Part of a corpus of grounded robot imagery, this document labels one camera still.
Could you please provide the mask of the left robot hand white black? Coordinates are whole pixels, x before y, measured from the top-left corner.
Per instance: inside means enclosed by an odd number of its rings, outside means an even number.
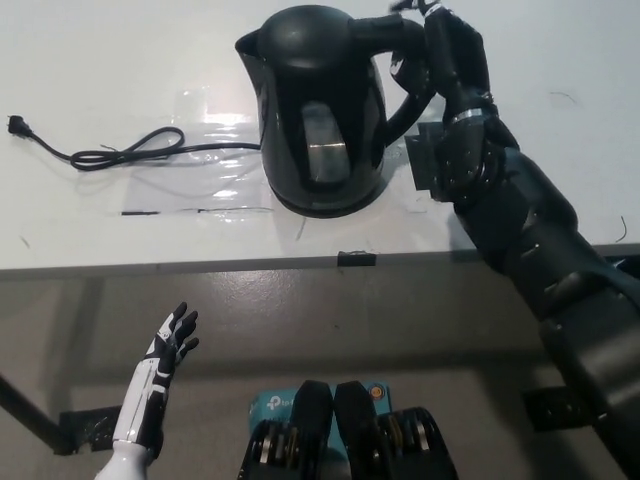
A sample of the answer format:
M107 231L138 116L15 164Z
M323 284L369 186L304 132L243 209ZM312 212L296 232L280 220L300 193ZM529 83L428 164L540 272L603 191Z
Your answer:
M129 383L113 440L157 447L161 435L169 389L177 367L195 349L197 311L189 311L185 302L168 315L143 358L138 362Z

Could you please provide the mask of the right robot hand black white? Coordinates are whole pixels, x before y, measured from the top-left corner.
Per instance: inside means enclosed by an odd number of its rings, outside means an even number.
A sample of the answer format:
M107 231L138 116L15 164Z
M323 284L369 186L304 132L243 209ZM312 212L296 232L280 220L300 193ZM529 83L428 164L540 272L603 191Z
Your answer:
M443 121L453 124L473 110L496 116L482 35L440 1L395 1L392 13L416 10L424 19L432 89L445 100Z

